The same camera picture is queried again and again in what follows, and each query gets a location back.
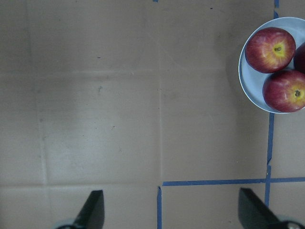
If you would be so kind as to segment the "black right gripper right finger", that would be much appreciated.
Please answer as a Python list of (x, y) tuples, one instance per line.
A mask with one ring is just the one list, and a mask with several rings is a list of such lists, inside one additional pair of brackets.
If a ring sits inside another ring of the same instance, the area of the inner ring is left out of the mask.
[(283, 229), (283, 223), (250, 189), (240, 188), (238, 219), (244, 229)]

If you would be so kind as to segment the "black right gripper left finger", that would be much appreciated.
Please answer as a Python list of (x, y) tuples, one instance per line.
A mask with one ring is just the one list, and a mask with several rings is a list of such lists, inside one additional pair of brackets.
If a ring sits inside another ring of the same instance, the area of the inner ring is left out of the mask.
[(73, 229), (102, 229), (105, 220), (103, 190), (90, 193), (72, 224)]

